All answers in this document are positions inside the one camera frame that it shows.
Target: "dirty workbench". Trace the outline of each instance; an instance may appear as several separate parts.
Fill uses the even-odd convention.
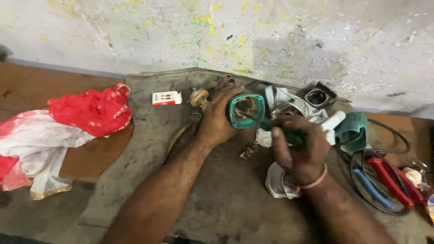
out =
[[[127,77],[126,84],[132,90],[129,105],[135,125],[133,138],[121,157],[98,180],[86,210],[65,233],[68,239],[74,237],[80,243],[99,241],[135,187],[160,167],[169,137],[189,119],[192,107],[186,101],[190,88],[209,87],[223,75],[223,72],[193,68]],[[253,81],[233,77],[241,84]],[[182,91],[182,104],[152,106],[153,92],[172,90]],[[341,101],[333,109],[354,111],[350,104]],[[175,154],[188,142],[188,135],[181,138]],[[210,153],[170,236],[222,244],[323,242],[321,221],[304,199],[275,199],[266,190],[266,172],[273,162],[268,149],[257,146],[250,159],[239,157],[242,150],[251,145],[253,135],[254,130],[244,130]],[[338,162],[337,154],[331,150],[326,160],[330,174],[364,204],[399,243],[426,243],[414,212],[393,217],[367,206],[351,191]]]

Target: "hand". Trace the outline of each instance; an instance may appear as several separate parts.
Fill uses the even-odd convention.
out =
[[[300,131],[305,136],[305,145],[288,147],[283,131],[273,127],[273,149],[276,162],[287,171],[291,171],[297,183],[307,185],[317,180],[324,171],[322,161],[327,156],[330,144],[321,125],[311,123],[302,116],[286,116],[282,127]]]
[[[197,138],[207,143],[211,148],[233,137],[237,130],[226,117],[226,107],[230,99],[244,90],[243,87],[230,85],[216,93],[208,104]]]

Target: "red pliers handle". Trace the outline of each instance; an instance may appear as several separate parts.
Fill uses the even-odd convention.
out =
[[[389,192],[398,199],[398,201],[404,206],[405,209],[411,209],[415,203],[424,202],[424,197],[417,187],[405,176],[405,174],[394,165],[389,165],[381,158],[370,157],[366,159],[366,163],[369,164],[377,174],[380,182],[389,190]],[[396,178],[394,171],[398,173],[404,186],[406,187],[409,196],[406,196],[401,188],[396,185]]]

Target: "wall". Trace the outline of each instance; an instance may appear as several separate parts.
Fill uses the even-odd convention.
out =
[[[0,0],[12,59],[117,74],[201,67],[431,117],[431,0]]]

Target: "red and white box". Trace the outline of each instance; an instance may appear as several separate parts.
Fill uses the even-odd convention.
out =
[[[180,104],[182,102],[181,92],[156,92],[152,94],[152,105],[155,107],[163,105]]]

